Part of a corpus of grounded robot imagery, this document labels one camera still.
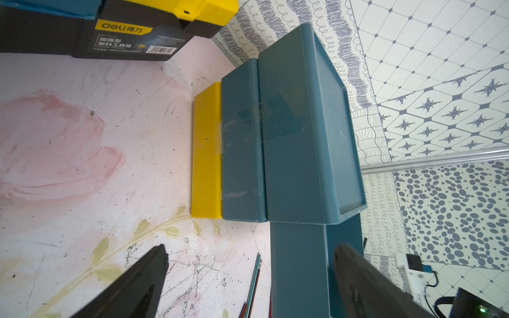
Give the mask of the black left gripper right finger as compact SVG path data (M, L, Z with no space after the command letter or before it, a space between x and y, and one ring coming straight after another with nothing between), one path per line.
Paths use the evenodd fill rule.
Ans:
M334 252L334 270L345 317L431 317L350 245Z

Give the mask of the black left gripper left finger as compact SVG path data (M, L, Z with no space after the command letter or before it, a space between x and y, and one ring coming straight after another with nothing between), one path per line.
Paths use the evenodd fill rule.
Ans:
M74 317L155 317L168 271L164 245L153 247Z

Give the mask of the teal drawer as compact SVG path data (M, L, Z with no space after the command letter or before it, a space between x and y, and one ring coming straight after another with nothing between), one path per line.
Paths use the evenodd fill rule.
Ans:
M338 244L363 252L361 218L339 225L270 224L273 317L345 317L334 271Z

